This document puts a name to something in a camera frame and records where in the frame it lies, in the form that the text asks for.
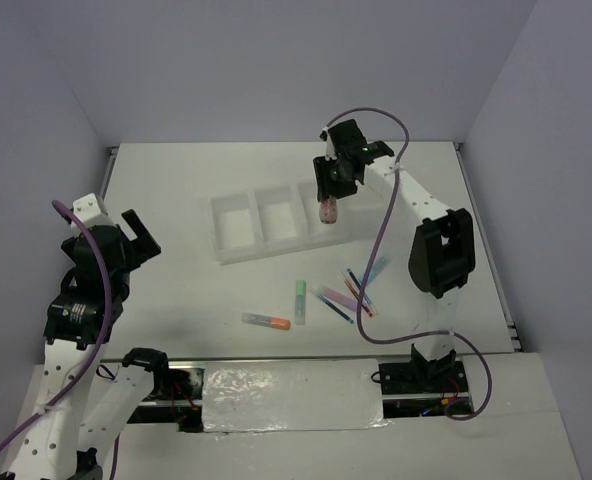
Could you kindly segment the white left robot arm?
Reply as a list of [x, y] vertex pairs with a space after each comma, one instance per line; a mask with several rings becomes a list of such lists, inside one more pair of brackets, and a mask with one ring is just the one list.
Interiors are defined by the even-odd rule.
[[53, 204], [78, 233], [61, 248], [73, 267], [47, 312], [45, 363], [32, 415], [3, 441], [22, 443], [2, 479], [100, 479], [102, 463], [139, 403], [172, 385], [167, 355], [136, 347], [121, 360], [104, 396], [88, 404], [101, 356], [129, 296], [131, 273], [160, 246], [133, 210], [122, 218], [129, 239], [106, 214], [85, 219], [81, 208]]

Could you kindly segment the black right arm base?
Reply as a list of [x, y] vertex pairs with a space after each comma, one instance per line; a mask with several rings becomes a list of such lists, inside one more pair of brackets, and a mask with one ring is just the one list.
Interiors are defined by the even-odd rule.
[[468, 392], [463, 363], [455, 358], [425, 362], [381, 363], [371, 375], [383, 395], [458, 394]]

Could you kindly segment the pink capped glue bottle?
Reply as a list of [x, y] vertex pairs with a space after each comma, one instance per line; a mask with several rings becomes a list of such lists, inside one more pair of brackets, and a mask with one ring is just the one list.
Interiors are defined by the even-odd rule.
[[322, 224], [332, 225], [337, 222], [338, 208], [337, 200], [334, 197], [328, 197], [320, 201], [319, 219]]

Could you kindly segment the blue highlighter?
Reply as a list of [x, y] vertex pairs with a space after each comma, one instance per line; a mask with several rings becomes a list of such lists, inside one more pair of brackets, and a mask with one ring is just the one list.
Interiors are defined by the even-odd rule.
[[390, 258], [388, 256], [381, 255], [377, 257], [369, 274], [363, 273], [359, 277], [359, 281], [363, 282], [363, 280], [366, 279], [367, 284], [370, 284], [384, 271], [384, 269], [389, 265], [389, 263]]

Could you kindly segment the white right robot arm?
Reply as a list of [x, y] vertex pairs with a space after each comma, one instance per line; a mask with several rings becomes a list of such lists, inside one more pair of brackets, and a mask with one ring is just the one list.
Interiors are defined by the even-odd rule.
[[428, 303], [428, 318], [411, 339], [411, 380], [418, 389], [433, 391], [455, 361], [457, 293], [476, 264], [473, 218], [466, 209], [452, 209], [436, 199], [385, 142], [368, 141], [355, 120], [324, 127], [320, 138], [326, 151], [313, 166], [322, 223], [335, 223], [337, 201], [356, 194], [360, 186], [389, 202], [385, 223], [396, 210], [407, 222], [407, 269]]

